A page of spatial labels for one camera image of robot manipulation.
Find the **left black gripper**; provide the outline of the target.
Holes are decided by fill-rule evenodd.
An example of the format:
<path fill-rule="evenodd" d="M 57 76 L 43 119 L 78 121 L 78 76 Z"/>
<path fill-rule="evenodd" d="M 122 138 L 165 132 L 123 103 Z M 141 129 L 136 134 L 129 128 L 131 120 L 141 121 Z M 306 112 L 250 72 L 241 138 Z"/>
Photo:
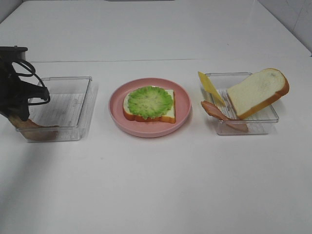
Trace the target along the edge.
<path fill-rule="evenodd" d="M 13 63 L 20 65 L 27 74 L 18 73 Z M 28 83 L 20 77 L 36 77 L 40 86 Z M 28 106 L 43 105 L 50 102 L 50 94 L 42 79 L 29 62 L 16 58 L 14 60 L 0 59 L 0 114 L 9 119 L 18 117 L 21 121 L 29 118 Z"/>

